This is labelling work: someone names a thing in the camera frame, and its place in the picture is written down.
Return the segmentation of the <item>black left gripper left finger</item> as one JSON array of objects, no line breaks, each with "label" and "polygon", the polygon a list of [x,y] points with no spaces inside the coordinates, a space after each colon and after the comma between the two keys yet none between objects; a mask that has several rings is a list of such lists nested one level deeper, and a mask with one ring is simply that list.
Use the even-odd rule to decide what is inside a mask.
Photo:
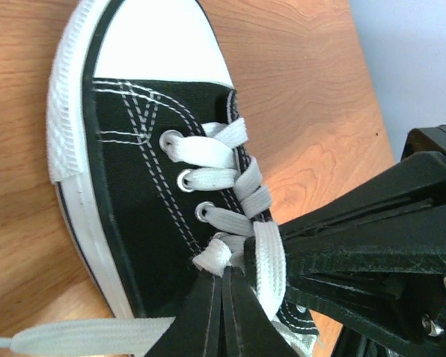
[{"label": "black left gripper left finger", "polygon": [[169,329],[147,353],[155,357],[211,357],[221,352],[222,279],[202,272]]}]

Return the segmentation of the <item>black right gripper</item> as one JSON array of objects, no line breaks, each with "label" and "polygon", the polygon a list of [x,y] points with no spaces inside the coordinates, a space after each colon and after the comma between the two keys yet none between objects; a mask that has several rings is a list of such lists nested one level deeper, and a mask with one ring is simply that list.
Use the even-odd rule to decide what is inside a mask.
[{"label": "black right gripper", "polygon": [[399,208],[446,202],[446,125],[412,129],[401,162],[333,202],[286,222],[282,237],[308,237]]}]

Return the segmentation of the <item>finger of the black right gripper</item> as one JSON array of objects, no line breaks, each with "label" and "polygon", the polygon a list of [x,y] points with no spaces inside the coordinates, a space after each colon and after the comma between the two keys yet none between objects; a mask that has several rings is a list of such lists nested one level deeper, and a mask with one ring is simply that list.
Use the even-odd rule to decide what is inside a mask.
[{"label": "finger of the black right gripper", "polygon": [[284,242],[287,298],[384,346],[446,346],[446,208]]}]

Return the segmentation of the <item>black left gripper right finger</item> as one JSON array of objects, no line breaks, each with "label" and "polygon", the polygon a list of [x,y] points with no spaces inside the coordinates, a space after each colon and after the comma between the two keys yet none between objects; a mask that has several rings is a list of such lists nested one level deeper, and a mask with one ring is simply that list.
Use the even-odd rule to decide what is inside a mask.
[{"label": "black left gripper right finger", "polygon": [[276,331],[240,268],[222,278],[223,356],[289,357],[296,351]]}]

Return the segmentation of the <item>white shoelace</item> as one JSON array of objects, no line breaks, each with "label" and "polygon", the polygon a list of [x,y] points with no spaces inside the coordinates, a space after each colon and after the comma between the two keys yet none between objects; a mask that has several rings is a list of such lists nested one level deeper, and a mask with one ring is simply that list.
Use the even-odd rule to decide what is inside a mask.
[{"label": "white shoelace", "polygon": [[[242,244],[251,235],[262,233],[262,253],[272,253],[274,266],[268,262],[261,268],[275,278],[274,287],[263,279],[258,285],[259,302],[268,316],[270,330],[283,338],[283,346],[297,356],[310,356],[314,346],[307,338],[291,331],[276,316],[282,299],[282,247],[274,222],[251,223],[251,218],[271,205],[271,195],[262,185],[262,176],[255,158],[247,169],[237,168],[232,150],[243,145],[247,130],[243,118],[234,123],[206,123],[204,134],[184,138],[180,130],[167,130],[158,139],[168,158],[194,164],[194,170],[182,171],[176,179],[178,189],[217,191],[230,189],[234,204],[225,209],[202,202],[195,208],[195,217],[223,231],[203,249],[191,242],[193,264],[213,278],[221,277],[225,268],[242,256]],[[43,324],[23,330],[12,338],[0,338],[0,349],[37,356],[95,356],[112,354],[143,355],[169,331],[175,318],[91,319]]]}]

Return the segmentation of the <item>black white canvas sneaker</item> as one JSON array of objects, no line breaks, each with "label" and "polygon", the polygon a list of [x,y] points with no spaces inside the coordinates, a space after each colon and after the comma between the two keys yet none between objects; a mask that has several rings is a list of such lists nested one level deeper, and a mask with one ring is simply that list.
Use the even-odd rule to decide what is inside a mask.
[{"label": "black white canvas sneaker", "polygon": [[[211,202],[234,204],[230,189],[178,189],[194,164],[168,158],[158,139],[167,130],[202,136],[206,123],[243,118],[216,35],[197,1],[81,1],[65,27],[48,87],[47,157],[64,219],[113,318],[176,319],[201,271],[191,242],[203,249],[223,231],[195,217]],[[270,207],[251,223],[278,224]],[[228,267],[244,268],[245,244],[256,241],[255,282],[270,277],[261,264],[262,233],[242,244]],[[313,345],[310,312],[283,295],[276,316]]]}]

